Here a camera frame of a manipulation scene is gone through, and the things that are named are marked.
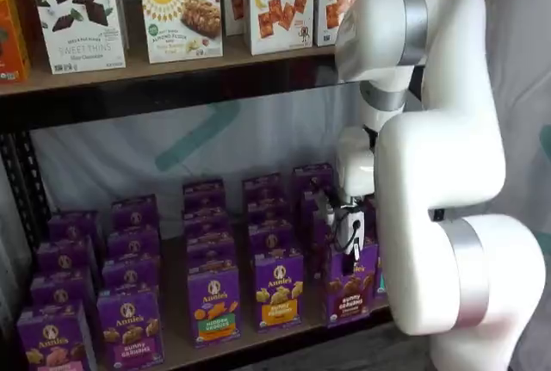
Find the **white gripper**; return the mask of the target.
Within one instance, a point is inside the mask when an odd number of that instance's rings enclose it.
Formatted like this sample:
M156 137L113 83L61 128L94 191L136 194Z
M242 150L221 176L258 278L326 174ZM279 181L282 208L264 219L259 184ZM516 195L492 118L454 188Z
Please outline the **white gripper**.
M338 216L338 246L344 253L342 271L352 275L357 265L365 238L365 215L359 207L342 207Z

